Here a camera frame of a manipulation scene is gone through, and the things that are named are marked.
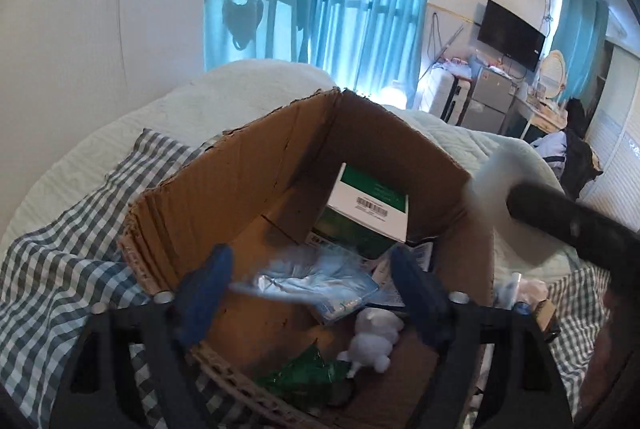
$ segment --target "refrigerator door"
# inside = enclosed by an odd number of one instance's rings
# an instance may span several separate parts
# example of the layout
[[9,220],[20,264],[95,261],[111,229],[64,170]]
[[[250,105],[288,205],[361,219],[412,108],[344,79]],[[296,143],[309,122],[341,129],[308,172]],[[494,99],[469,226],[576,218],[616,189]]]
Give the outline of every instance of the refrigerator door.
[[504,114],[472,100],[466,109],[465,117],[460,126],[475,132],[498,133],[504,120]]
[[502,113],[509,110],[513,96],[509,95],[511,81],[485,68],[478,72],[472,99]]

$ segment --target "green and white box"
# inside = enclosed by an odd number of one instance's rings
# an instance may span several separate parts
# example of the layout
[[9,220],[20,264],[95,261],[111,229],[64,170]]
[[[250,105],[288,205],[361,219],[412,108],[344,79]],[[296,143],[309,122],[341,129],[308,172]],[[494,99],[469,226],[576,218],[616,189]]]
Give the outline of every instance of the green and white box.
[[306,238],[378,259],[406,241],[409,198],[361,171],[342,164],[329,201]]

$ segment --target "gold wall trim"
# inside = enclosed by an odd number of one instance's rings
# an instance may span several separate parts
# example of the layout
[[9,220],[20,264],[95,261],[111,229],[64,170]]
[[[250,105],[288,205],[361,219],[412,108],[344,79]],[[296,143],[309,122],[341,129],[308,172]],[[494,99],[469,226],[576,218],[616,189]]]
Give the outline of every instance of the gold wall trim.
[[476,23],[473,19],[466,18],[462,14],[458,14],[457,12],[454,12],[453,10],[449,10],[448,8],[444,8],[443,6],[433,5],[433,3],[428,3],[428,2],[427,2],[427,6],[433,7],[436,10],[441,10],[442,12],[446,12],[447,14],[451,14],[452,16],[456,16],[456,18],[460,18],[463,21],[466,21],[468,23],[480,26],[480,23]]

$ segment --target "white bedspread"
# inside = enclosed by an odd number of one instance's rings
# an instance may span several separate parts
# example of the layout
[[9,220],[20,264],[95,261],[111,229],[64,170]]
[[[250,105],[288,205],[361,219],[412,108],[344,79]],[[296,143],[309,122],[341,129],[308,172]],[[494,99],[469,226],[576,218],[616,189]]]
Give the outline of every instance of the white bedspread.
[[[112,122],[84,139],[34,184],[0,241],[0,261],[16,237],[48,224],[97,189],[104,175],[127,155],[143,128],[196,147],[225,130],[333,85],[325,72],[309,65],[242,61],[213,70],[197,82]],[[558,186],[542,158],[520,140],[448,126],[423,112],[388,109],[441,146],[471,174],[500,144],[510,142],[518,144],[523,156],[539,168],[550,185]],[[568,274],[570,267],[567,258],[559,254],[545,265],[532,268],[496,236],[495,277],[501,281],[512,271],[552,282]]]

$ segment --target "green plastic wrapper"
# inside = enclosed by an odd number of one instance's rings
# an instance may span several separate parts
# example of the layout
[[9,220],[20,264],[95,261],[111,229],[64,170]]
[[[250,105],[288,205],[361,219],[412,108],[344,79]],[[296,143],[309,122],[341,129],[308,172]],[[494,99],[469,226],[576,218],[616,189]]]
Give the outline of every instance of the green plastic wrapper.
[[347,377],[351,364],[325,362],[313,343],[299,356],[255,382],[301,411],[324,407],[332,397],[332,387]]

